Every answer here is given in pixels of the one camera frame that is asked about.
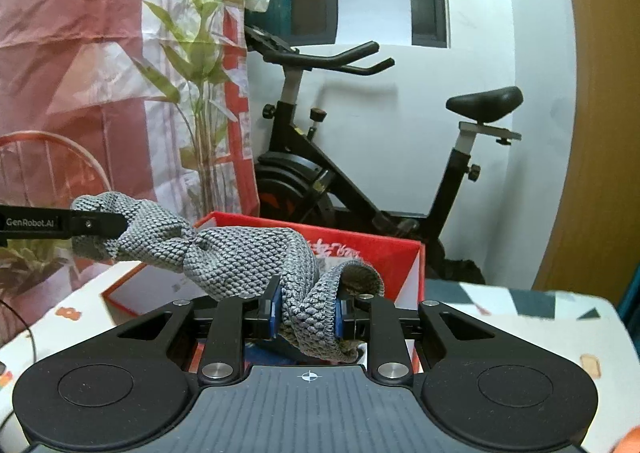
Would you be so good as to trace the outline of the person's right hand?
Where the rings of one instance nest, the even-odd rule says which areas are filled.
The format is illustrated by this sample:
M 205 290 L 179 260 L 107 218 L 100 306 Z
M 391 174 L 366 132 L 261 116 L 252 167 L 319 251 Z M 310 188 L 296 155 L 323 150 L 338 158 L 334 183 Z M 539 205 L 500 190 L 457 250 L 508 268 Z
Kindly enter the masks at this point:
M 628 431 L 612 450 L 612 453 L 640 453 L 640 426 Z

